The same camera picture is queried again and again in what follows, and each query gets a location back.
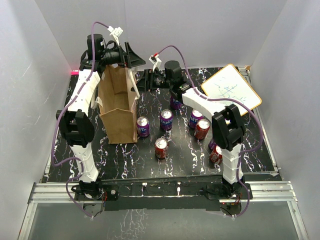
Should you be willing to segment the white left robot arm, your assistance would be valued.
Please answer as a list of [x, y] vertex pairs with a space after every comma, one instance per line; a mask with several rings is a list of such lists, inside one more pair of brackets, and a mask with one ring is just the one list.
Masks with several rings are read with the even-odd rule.
[[145, 65], [129, 42], [124, 46], [114, 37], [105, 42], [101, 34], [87, 36], [87, 49], [82, 54], [78, 80], [64, 109], [57, 111], [58, 131], [70, 146], [79, 171], [79, 181], [88, 184], [86, 194], [93, 200], [103, 195], [96, 183], [99, 171], [94, 161], [92, 141], [95, 127], [89, 110], [96, 107], [111, 144], [135, 143], [136, 105], [140, 98], [136, 67]]

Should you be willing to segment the brown canvas tote bag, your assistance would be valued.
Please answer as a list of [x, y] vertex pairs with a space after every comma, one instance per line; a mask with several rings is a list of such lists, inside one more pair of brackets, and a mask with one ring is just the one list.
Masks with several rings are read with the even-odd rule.
[[98, 84], [96, 103], [109, 144], [138, 141], [136, 78], [130, 68], [107, 65]]

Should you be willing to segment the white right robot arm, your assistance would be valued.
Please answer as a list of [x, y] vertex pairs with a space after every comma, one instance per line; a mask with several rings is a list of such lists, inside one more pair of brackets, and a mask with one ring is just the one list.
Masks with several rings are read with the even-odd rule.
[[222, 153], [223, 194], [230, 199], [239, 195], [240, 185], [244, 184], [240, 152], [245, 127], [238, 107], [235, 104], [225, 106], [202, 94], [191, 79], [184, 78], [182, 68], [175, 60], [165, 63], [164, 74], [157, 68], [145, 69], [136, 85], [143, 92], [168, 89], [174, 99], [210, 121], [213, 140]]

